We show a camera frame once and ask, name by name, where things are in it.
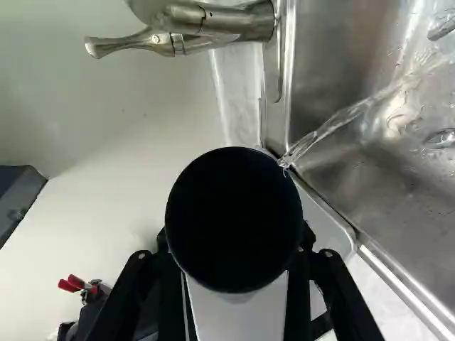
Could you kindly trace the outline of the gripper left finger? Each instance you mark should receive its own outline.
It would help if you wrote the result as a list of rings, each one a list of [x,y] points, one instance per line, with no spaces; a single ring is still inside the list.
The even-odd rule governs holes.
[[[158,251],[132,254],[110,295],[110,339],[190,340],[191,307],[181,266],[188,233],[163,228]]]

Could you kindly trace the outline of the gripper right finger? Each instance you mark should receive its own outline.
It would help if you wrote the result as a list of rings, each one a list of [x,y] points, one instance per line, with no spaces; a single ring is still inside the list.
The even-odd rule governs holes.
[[[316,236],[303,223],[301,250],[288,268],[285,340],[315,340],[322,328],[338,340],[383,340],[369,307],[338,252],[313,250]],[[311,319],[309,282],[320,289],[326,313]]]

